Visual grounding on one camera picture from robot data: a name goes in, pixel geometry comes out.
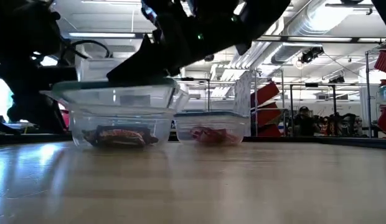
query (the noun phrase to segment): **container lid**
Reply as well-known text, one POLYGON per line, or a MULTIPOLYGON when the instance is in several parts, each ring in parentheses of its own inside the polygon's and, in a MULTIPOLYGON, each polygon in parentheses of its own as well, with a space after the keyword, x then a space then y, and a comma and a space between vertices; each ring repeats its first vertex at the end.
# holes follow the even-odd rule
POLYGON ((52 91, 75 91, 75 90, 91 90, 91 89, 102 89, 102 88, 123 88, 123 87, 136 87, 136 86, 156 86, 164 85, 171 88, 175 88, 177 83, 171 78, 158 78, 150 79, 138 82, 128 83, 110 83, 106 81, 98 82, 77 82, 77 81, 66 81, 54 84, 52 91))
POLYGON ((231 111, 211 111, 211 112, 193 112, 193 113, 178 113, 175 114, 175 118, 186 118, 186 117, 195 117, 195 116, 234 116, 238 118, 248 118, 238 113, 231 111))

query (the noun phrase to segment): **red food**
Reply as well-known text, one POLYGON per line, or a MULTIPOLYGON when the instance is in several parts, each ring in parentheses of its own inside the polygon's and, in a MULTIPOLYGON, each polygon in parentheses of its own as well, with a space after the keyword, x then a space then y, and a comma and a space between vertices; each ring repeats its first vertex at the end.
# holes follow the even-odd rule
POLYGON ((224 144, 238 141, 238 137, 228 134, 226 129, 212 129, 206 127, 195 127, 191 129, 192 137, 204 144, 224 144))

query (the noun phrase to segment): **person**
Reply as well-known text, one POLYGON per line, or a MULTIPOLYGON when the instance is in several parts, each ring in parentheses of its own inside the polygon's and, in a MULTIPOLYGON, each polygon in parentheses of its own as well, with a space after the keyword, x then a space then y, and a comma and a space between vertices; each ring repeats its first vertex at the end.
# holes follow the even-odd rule
MULTIPOLYGON (((291 121, 288 126, 291 132, 291 121)), ((308 137, 314 136, 314 133, 320 133, 320 128, 309 114, 309 108, 302 106, 299 109, 299 114, 294 117, 294 135, 308 137)))

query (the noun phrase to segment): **ceiling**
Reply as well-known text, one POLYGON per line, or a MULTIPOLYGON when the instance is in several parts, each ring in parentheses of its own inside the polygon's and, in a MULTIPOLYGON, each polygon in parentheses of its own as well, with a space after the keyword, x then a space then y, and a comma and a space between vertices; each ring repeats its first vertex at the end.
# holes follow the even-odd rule
MULTIPOLYGON (((124 1, 129 3, 102 4, 81 0, 61 0, 55 3, 54 8, 62 15, 59 26, 63 35, 71 32, 151 32, 154 26, 141 14, 140 0, 124 1)), ((307 2, 308 0, 292 0, 294 7, 285 12, 284 21, 289 21, 307 2)), ((377 12, 369 16, 365 13, 366 11, 352 12, 325 35, 386 37, 386 26, 377 12)), ((139 49, 141 43, 136 39, 101 39, 101 41, 116 52, 115 57, 131 55, 139 49)), ((288 65, 283 66, 284 75, 292 82, 319 82, 322 77, 341 70, 343 65, 348 68, 343 68, 346 82, 358 82, 356 73, 358 69, 364 67, 364 53, 375 46, 374 44, 324 44, 327 55, 322 55, 303 69, 294 66, 293 59, 288 65)), ((186 67, 186 76, 209 78, 213 65, 227 65, 236 53, 235 48, 230 47, 217 53, 213 62, 200 61, 189 65, 186 67)), ((370 62, 374 62, 376 58, 376 55, 371 55, 370 62)))

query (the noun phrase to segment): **table surface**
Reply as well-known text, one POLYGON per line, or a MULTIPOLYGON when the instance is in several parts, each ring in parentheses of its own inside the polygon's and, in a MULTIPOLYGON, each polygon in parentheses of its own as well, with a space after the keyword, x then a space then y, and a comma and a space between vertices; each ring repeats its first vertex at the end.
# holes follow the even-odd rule
POLYGON ((3 146, 0 223, 386 223, 386 151, 3 146))

